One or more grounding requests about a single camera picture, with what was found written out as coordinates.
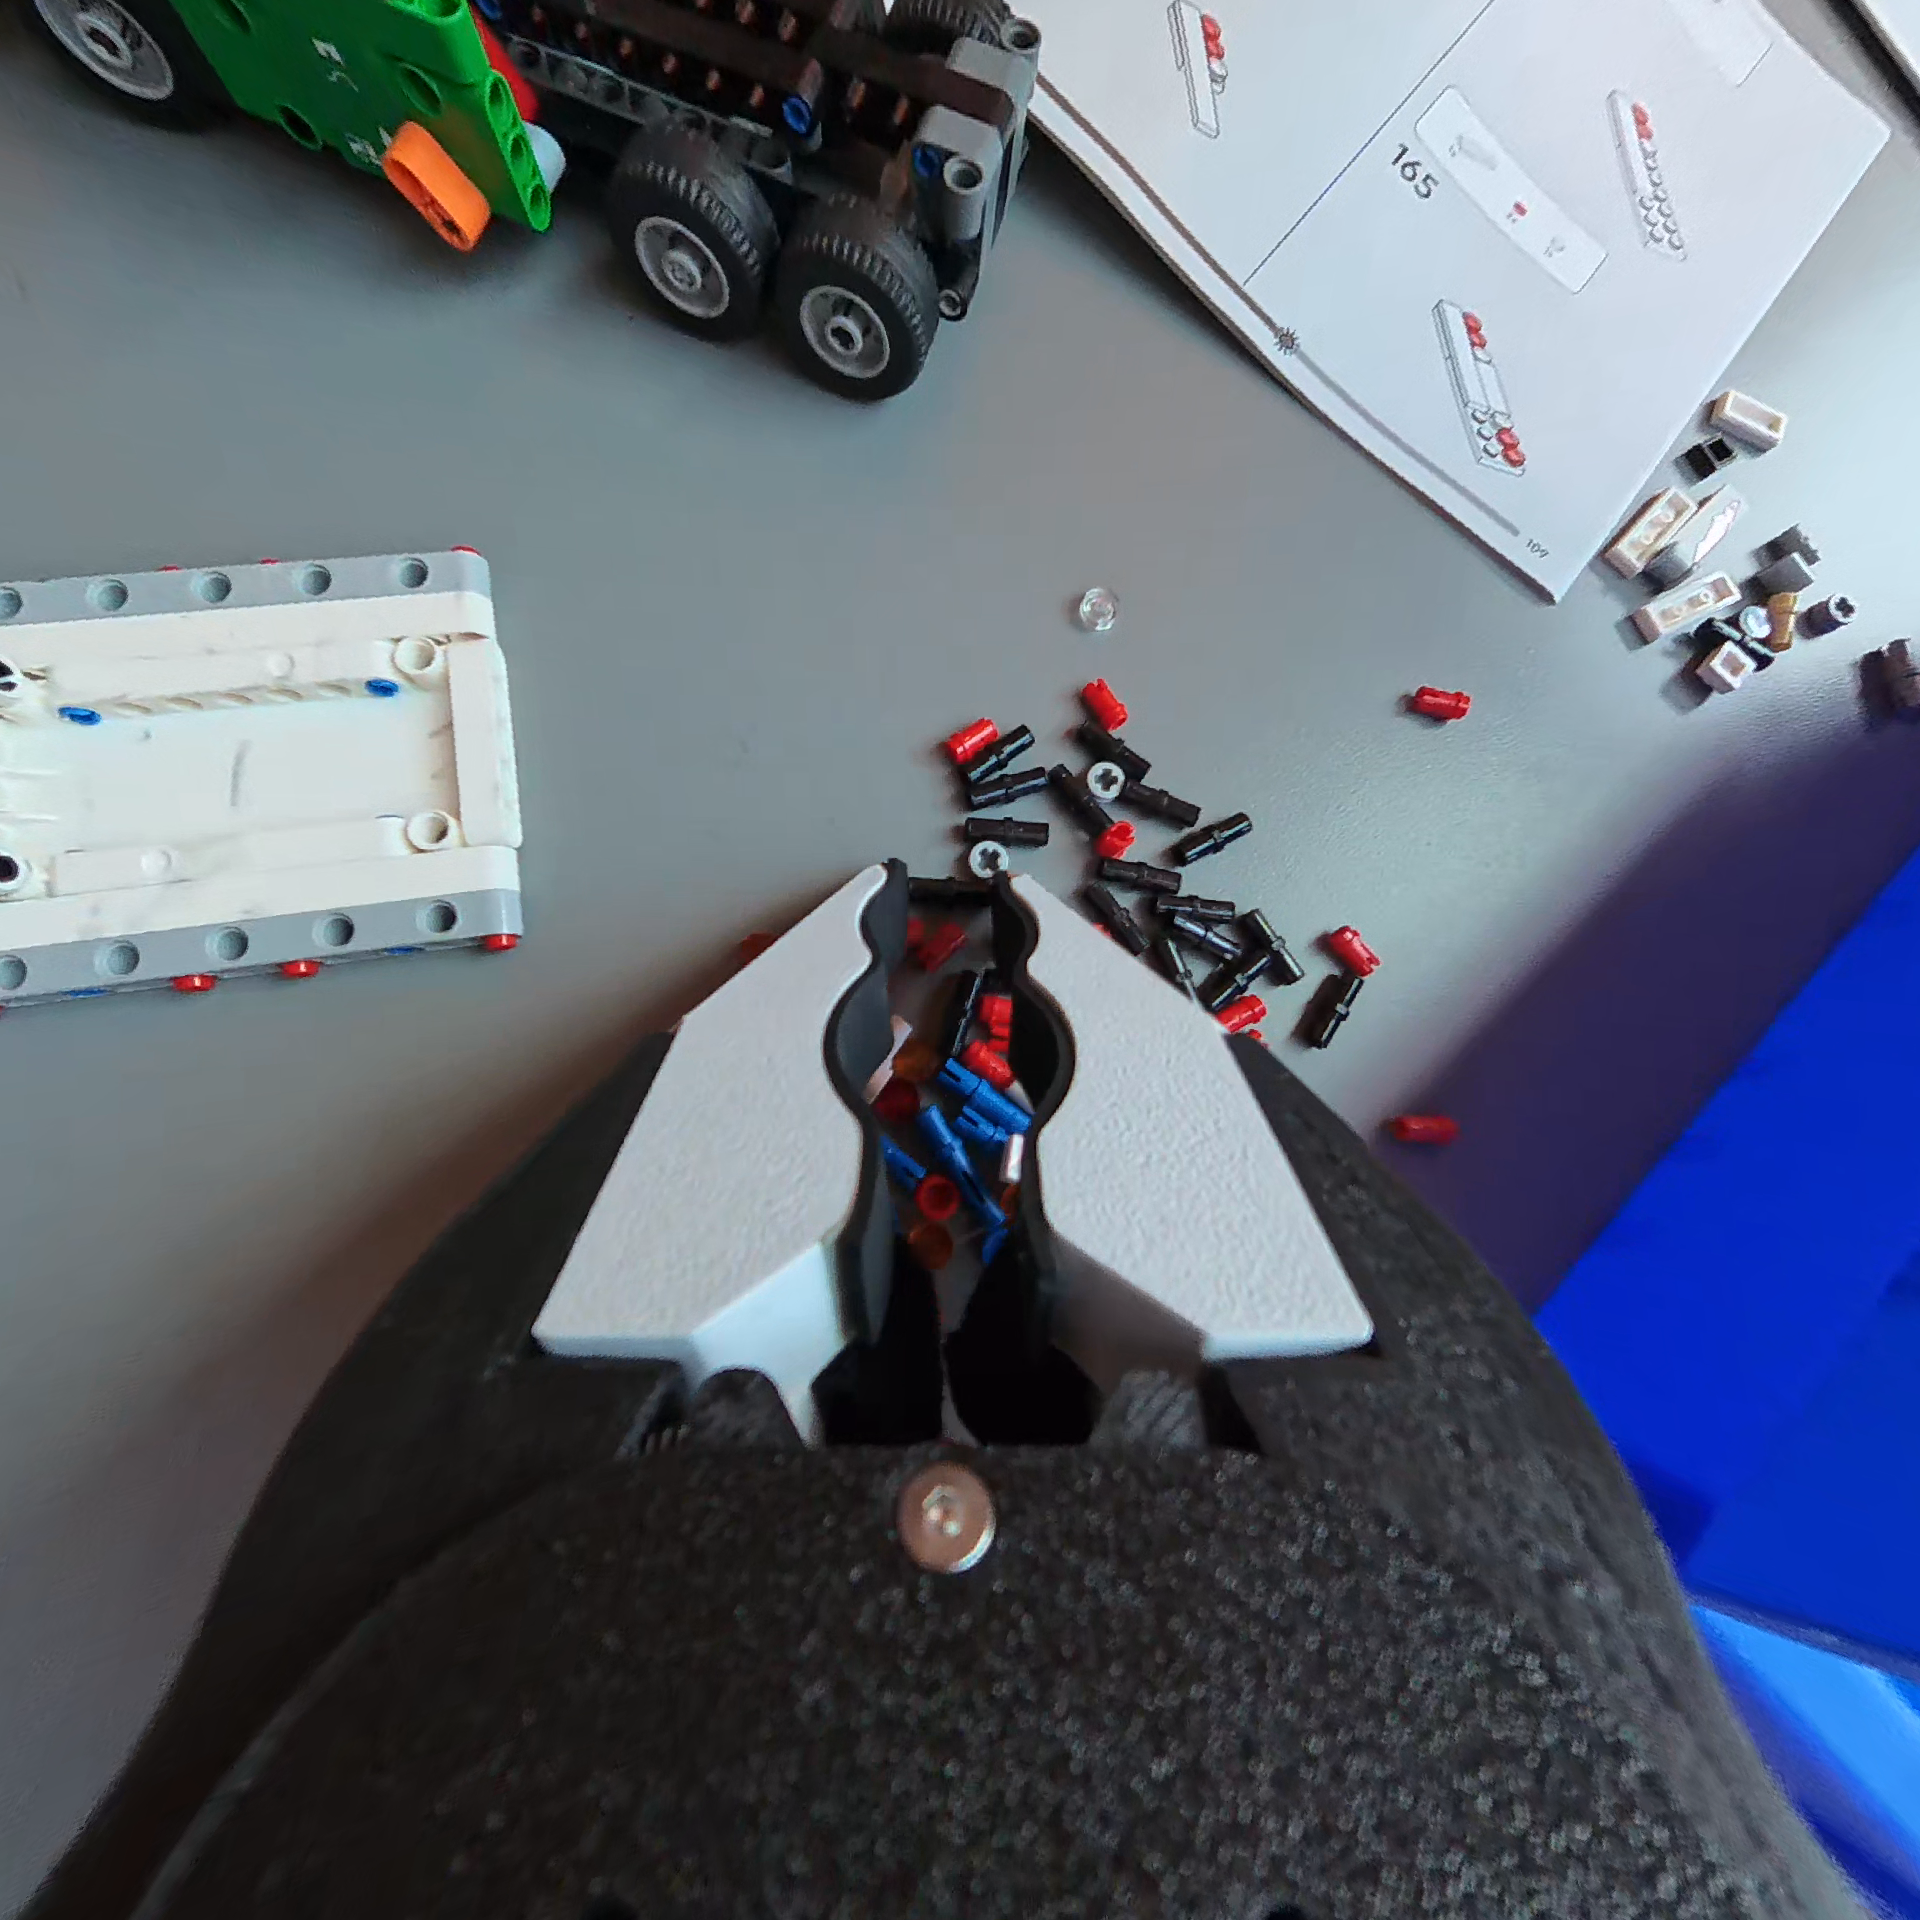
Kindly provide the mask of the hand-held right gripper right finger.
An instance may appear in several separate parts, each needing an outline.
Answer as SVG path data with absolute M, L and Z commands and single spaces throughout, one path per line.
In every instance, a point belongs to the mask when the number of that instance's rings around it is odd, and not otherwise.
M 1024 1177 L 1056 1259 L 1046 1336 L 1073 1359 L 1278 1359 L 1371 1345 L 1255 1082 L 1177 985 L 1005 878 L 1020 1076 L 1038 1095 Z

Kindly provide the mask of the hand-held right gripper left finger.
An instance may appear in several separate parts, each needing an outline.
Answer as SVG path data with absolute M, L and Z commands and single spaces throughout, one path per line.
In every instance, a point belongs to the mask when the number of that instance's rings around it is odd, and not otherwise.
M 820 1373 L 886 1332 L 897 1213 L 870 1076 L 897 1052 L 910 866 L 826 897 L 711 991 L 611 1153 L 528 1336 L 550 1353 L 760 1373 L 820 1440 Z

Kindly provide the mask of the pile of small lego pins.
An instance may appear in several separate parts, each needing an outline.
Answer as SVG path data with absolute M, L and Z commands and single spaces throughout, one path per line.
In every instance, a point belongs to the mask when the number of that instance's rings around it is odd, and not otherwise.
M 1177 985 L 1228 1023 L 1244 1071 L 1268 1060 L 1268 994 L 1303 976 L 1275 921 L 1187 888 L 1196 862 L 1249 838 L 1249 815 L 1203 819 L 1203 805 L 1154 787 L 1119 723 L 1125 703 L 1093 676 L 1077 719 L 1092 765 L 1024 765 L 1029 729 L 993 729 L 987 719 L 953 729 L 969 871 L 910 878 L 887 1017 L 897 1047 L 924 1037 L 943 1047 L 943 1071 L 910 1082 L 886 1067 L 866 1102 L 877 1108 L 910 1233 L 921 1219 L 951 1222 L 978 1269 L 1013 1242 L 1013 1213 L 1029 1202 L 1024 1146 L 1038 1130 L 1038 1095 L 1020 1076 L 1020 1037 L 1038 1014 L 1020 1014 L 1013 944 L 993 932 L 1005 878 L 1038 878 L 1132 962 Z

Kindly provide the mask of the white grey lego panel assembly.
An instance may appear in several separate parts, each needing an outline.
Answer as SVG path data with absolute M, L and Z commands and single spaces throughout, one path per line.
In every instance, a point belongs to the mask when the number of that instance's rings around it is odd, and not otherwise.
M 5 1009 L 504 952 L 517 844 L 480 545 L 5 579 Z

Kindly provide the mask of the white green lego truck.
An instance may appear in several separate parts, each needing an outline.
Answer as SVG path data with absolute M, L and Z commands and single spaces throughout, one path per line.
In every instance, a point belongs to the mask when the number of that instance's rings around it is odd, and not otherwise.
M 262 117 L 387 175 L 457 253 L 609 162 L 654 313 L 775 313 L 831 393 L 910 393 L 974 313 L 1042 29 L 974 0 L 36 0 L 36 34 L 173 131 Z

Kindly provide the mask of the lego instruction booklet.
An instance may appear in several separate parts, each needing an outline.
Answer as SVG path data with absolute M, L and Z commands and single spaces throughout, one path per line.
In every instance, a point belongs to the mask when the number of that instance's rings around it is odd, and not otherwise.
M 1767 6 L 1056 0 L 1038 123 L 1561 601 L 1886 151 Z

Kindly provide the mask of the blue plastic bin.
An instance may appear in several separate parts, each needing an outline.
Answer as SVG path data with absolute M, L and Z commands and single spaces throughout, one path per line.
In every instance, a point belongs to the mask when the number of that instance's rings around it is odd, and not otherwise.
M 1920 862 L 1539 1332 L 1767 1767 L 1872 1915 L 1920 1915 Z

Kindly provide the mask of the pile of small grey tiles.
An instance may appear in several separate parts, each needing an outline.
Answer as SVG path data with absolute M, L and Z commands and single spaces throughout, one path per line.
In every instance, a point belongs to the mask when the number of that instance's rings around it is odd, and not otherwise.
M 1792 412 L 1721 389 L 1672 461 L 1672 482 L 1627 511 L 1599 562 L 1632 587 L 1627 635 L 1680 657 L 1680 686 L 1721 703 L 1767 676 L 1797 640 L 1859 615 L 1852 587 L 1820 584 L 1808 521 L 1767 527 L 1757 461 L 1771 461 Z

